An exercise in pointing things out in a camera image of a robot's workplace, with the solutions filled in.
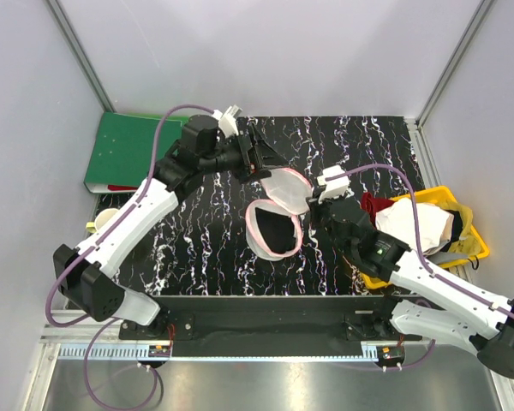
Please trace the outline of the white pink mesh laundry bag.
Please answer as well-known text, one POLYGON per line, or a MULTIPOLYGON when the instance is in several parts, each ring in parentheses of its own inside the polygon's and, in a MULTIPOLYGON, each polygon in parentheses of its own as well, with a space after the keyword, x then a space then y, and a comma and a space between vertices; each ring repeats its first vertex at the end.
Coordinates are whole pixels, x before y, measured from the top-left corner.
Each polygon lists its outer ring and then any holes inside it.
POLYGON ((260 259, 287 259, 302 247, 300 216, 309 212, 312 186, 291 168, 272 170, 260 184, 266 197, 254 200, 245 211, 248 247, 260 259))

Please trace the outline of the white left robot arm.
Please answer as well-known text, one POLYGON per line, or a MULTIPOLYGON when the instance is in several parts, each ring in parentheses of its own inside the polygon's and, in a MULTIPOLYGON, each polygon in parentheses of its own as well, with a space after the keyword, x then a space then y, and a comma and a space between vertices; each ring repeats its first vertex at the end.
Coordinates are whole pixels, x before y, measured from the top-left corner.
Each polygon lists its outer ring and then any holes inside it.
POLYGON ((239 132, 227 113, 191 116, 181 136, 162 158, 153 158, 148 177, 134 195, 96 233, 76 247, 53 253, 60 292, 97 322, 136 323, 151 339, 168 327, 162 307, 149 295, 116 284, 113 276, 146 233, 199 189, 206 175, 230 172, 240 183, 271 176, 287 161, 254 127, 239 132))

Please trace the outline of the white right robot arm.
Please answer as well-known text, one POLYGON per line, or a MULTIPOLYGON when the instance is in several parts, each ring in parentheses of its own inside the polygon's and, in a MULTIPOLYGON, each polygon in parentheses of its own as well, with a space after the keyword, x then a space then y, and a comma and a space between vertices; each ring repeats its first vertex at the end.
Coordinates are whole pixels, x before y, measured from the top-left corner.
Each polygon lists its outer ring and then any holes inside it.
POLYGON ((324 230, 340 256, 359 271, 417 293, 433 307, 393 298, 372 317, 374 334, 427 337, 473 354, 489 370, 514 379, 514 297, 496 295, 421 259, 377 230, 352 198, 308 200, 311 223, 324 230))

